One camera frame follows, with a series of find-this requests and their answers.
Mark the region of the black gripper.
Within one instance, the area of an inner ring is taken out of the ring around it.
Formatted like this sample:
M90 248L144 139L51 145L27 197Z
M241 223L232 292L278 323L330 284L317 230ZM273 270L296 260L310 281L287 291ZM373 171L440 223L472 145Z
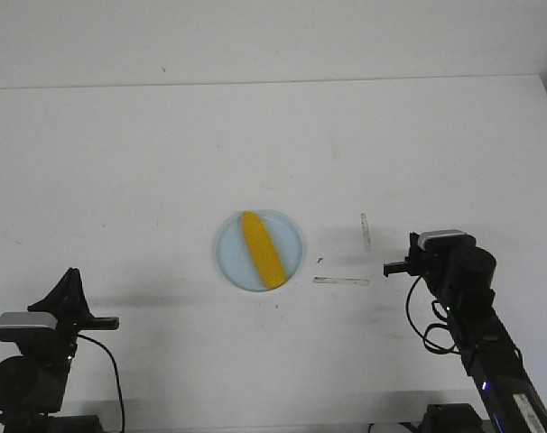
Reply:
M119 328L119 318L95 318L90 313L77 268L68 268L49 294L27 310L46 312L60 319L61 356L76 354L81 331L115 331Z
M397 273L408 273L411 276L425 277L431 272L431 251L428 249L428 239L431 232L410 233L410 246L405 257L406 262L385 263L384 276Z

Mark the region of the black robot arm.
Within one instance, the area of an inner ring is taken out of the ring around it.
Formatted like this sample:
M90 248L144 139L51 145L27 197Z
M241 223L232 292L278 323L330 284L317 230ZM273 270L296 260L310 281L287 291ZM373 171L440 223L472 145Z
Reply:
M109 357L116 381L120 430L125 403L112 352L85 331L115 331L119 318L94 316L79 269L69 268L43 299L25 311L0 315L0 342L16 344L19 354L0 362L0 425L4 432L102 432L99 416L58 415L62 408L78 341L97 345Z
M437 355L457 354L476 385L497 432L547 432L547 409L524 369L519 348L493 308L496 259L459 230L412 233L404 260L387 263L384 275L406 273L424 281L443 308L434 327L450 333L442 347L420 337Z

